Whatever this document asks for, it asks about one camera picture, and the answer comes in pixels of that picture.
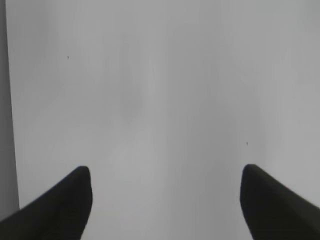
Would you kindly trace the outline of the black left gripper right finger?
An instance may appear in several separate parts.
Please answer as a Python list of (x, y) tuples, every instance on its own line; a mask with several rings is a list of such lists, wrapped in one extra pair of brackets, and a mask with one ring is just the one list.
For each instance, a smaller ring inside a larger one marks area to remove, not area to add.
[(256, 164), (243, 168), (239, 201), (254, 240), (320, 238), (320, 209)]

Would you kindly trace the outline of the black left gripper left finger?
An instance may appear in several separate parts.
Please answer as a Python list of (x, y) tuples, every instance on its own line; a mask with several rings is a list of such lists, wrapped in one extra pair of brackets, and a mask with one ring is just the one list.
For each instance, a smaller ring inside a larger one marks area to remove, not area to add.
[(90, 170), (79, 166), (0, 223), (2, 240), (79, 240), (93, 205)]

